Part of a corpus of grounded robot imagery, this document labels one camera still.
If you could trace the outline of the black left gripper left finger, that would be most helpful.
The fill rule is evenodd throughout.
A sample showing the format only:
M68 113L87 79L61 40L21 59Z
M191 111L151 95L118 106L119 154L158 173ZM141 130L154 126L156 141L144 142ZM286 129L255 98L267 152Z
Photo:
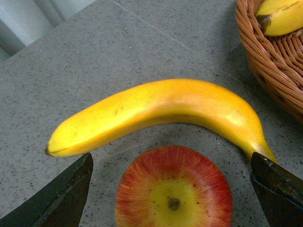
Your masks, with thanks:
M93 158L81 156L0 220L2 227L77 227L87 202Z

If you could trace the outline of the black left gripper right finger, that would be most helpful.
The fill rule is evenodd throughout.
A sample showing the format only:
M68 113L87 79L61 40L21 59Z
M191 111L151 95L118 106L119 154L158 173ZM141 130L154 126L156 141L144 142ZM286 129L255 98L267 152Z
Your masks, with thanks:
M271 227L303 225L303 181L260 153L251 157L250 180Z

